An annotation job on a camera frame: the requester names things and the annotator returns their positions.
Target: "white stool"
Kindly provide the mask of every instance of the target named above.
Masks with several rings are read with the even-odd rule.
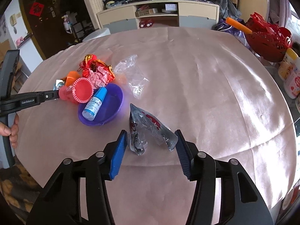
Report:
[[[89,40],[92,40],[92,39],[95,39],[95,38],[98,38],[98,37],[103,37],[103,36],[106,36],[106,35],[110,35],[109,28],[99,29],[99,30],[96,30],[93,33],[89,34],[86,38],[84,38],[82,40],[82,42],[86,42],[86,41],[89,41]]]

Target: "patterned fabric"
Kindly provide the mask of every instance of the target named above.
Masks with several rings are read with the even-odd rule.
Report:
[[[16,164],[12,168],[0,169],[0,191],[17,217],[25,224],[42,188],[16,157],[15,160]]]

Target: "satin tablecloth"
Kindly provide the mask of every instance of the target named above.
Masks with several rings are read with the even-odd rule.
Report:
[[[137,65],[150,82],[140,100],[124,92],[117,118],[101,127],[83,125],[77,106],[62,100],[23,110],[16,154],[41,186],[64,158],[86,159],[128,130],[133,103],[172,131],[181,129],[187,141],[213,158],[238,159],[269,208],[292,187],[296,135],[287,104],[267,70],[232,35],[147,28],[97,38],[45,60],[20,92],[51,90],[56,79],[79,68],[86,54],[113,67],[137,54]],[[194,188],[176,151],[154,143],[142,156],[126,150],[119,175],[107,182],[115,222],[122,225],[185,224]]]

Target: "white box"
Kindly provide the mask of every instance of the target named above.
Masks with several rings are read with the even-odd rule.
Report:
[[[177,11],[177,4],[166,3],[166,11]]]

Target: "purple bowl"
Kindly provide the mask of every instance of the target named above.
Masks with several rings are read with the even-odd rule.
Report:
[[[86,107],[87,103],[79,104],[78,118],[84,125],[87,126],[104,125],[110,122],[111,120],[113,120],[116,117],[117,113],[120,111],[123,102],[122,89],[113,83],[109,83],[106,86],[106,89],[107,89],[106,97],[104,98],[102,106],[100,107],[93,121],[89,121],[82,116],[82,112]]]

